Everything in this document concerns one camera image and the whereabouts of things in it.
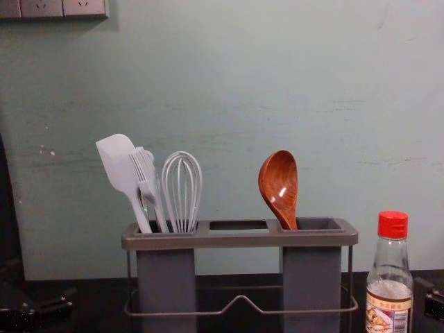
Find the wooden spoon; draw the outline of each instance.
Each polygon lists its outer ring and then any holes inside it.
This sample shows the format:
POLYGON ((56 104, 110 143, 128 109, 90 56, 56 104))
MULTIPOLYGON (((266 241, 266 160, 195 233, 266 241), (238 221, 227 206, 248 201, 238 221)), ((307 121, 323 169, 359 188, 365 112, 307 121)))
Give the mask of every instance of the wooden spoon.
POLYGON ((258 183, 262 198, 281 226, 297 230, 298 168, 292 154, 277 151, 270 155, 261 167, 258 183))

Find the white whisk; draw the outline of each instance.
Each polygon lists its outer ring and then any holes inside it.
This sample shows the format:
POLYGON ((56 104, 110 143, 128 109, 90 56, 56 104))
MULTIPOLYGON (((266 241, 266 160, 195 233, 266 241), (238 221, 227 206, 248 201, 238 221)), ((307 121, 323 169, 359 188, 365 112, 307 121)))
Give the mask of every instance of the white whisk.
POLYGON ((162 189, 174 232, 193 232, 202 193, 197 159, 186 151, 172 153, 162 170, 162 189))

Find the electrical socket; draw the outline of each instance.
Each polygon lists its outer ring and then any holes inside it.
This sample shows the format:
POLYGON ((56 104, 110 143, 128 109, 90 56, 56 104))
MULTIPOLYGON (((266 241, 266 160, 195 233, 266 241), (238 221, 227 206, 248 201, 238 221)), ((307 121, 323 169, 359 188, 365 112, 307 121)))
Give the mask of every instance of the electrical socket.
POLYGON ((21 17, 19 0, 0 0, 0 19, 21 17))
POLYGON ((21 0, 22 17, 61 17, 62 0, 21 0))
POLYGON ((105 16, 105 0, 63 0, 64 16, 105 16))

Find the light blue wall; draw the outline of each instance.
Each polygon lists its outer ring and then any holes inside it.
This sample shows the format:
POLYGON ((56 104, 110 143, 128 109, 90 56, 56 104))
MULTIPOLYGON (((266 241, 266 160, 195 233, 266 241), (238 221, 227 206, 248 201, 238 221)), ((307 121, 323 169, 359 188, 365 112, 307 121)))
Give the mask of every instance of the light blue wall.
MULTIPOLYGON (((124 275, 134 216, 95 147, 114 133, 158 167, 193 153, 200 219, 272 217, 257 173, 289 149, 299 215, 349 220, 358 271, 386 209, 410 214, 412 268, 444 268, 442 1, 111 0, 110 15, 0 25, 28 279, 124 275)), ((198 273, 276 271, 276 253, 200 253, 198 273)))

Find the gray utensil holder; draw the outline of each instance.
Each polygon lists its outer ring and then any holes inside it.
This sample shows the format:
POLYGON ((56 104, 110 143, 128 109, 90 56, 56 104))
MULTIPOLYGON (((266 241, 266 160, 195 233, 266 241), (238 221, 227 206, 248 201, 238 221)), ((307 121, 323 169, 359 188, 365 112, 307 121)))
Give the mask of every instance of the gray utensil holder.
POLYGON ((139 313, 132 311, 132 291, 125 312, 142 319, 142 333, 197 333, 197 316, 224 314, 245 300, 263 315, 281 315, 282 332, 339 333, 340 313, 357 309, 352 297, 352 247, 358 232, 345 220, 329 217, 298 218, 299 230, 283 230, 278 220, 199 221, 193 234, 141 234, 137 224, 122 236, 127 250, 137 253, 139 313), (223 230, 262 230, 230 232, 223 230), (260 309, 238 295, 220 311, 196 311, 194 249, 280 247, 283 274, 282 308, 260 309), (341 309, 341 247, 348 247, 349 307, 341 309))

